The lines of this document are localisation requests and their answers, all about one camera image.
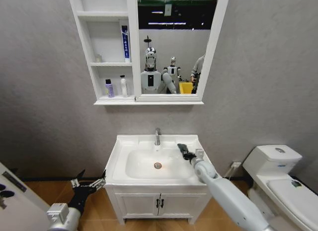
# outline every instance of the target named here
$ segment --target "ceiling light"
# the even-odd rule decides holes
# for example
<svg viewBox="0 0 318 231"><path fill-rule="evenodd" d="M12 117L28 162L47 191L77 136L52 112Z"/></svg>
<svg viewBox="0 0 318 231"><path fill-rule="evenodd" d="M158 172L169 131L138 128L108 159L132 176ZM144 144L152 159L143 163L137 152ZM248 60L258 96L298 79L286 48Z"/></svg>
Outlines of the ceiling light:
<svg viewBox="0 0 318 231"><path fill-rule="evenodd" d="M186 25L186 22L148 22L148 25Z"/></svg>

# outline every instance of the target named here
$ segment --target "door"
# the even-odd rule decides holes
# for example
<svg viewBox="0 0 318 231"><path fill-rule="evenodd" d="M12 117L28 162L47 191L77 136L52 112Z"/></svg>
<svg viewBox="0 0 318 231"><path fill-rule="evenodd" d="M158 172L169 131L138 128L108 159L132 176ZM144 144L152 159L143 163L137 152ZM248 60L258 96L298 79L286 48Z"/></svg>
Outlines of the door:
<svg viewBox="0 0 318 231"><path fill-rule="evenodd" d="M50 222L46 216L49 206L21 180L0 163L1 231L45 231Z"/></svg>
<svg viewBox="0 0 318 231"><path fill-rule="evenodd" d="M206 194L161 194L159 216L163 218L191 218L202 211Z"/></svg>
<svg viewBox="0 0 318 231"><path fill-rule="evenodd" d="M150 218L158 215L160 194L115 194L123 218Z"/></svg>

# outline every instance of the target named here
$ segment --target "electrical outlet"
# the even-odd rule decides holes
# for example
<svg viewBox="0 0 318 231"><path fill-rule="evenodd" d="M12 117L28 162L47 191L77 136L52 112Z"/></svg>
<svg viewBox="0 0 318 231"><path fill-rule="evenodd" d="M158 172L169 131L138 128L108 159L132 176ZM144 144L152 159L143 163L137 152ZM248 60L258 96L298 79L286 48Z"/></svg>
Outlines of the electrical outlet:
<svg viewBox="0 0 318 231"><path fill-rule="evenodd" d="M238 168L240 165L242 164L242 162L239 161L233 161L231 164L231 168Z"/></svg>

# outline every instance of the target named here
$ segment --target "bathroom wall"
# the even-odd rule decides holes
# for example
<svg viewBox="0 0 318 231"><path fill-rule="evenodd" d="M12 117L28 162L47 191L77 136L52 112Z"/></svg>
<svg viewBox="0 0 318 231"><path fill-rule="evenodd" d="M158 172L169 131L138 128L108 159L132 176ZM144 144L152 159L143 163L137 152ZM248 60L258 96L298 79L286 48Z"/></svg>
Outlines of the bathroom wall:
<svg viewBox="0 0 318 231"><path fill-rule="evenodd" d="M151 38L150 46L157 52L157 70L168 67L171 57L176 57L176 66L181 67L182 79L190 80L195 62L205 54L211 30L139 30L140 67L145 69L145 50L147 43L144 39Z"/></svg>
<svg viewBox="0 0 318 231"><path fill-rule="evenodd" d="M0 0L0 160L22 177L98 176L117 134L198 134L217 170L263 144L318 191L318 0L230 0L202 106L93 106L68 0Z"/></svg>

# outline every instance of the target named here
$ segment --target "sink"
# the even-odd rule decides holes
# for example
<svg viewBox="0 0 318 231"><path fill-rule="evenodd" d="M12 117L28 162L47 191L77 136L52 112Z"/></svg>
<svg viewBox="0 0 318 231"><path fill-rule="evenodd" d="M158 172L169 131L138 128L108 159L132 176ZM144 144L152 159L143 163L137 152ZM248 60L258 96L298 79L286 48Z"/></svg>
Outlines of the sink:
<svg viewBox="0 0 318 231"><path fill-rule="evenodd" d="M128 155L126 174L138 179L187 179L193 175L193 169L179 149L163 148L155 153L135 150Z"/></svg>
<svg viewBox="0 0 318 231"><path fill-rule="evenodd" d="M190 152L202 149L197 135L118 135L106 166L108 184L204 185L184 160L177 146L183 143Z"/></svg>

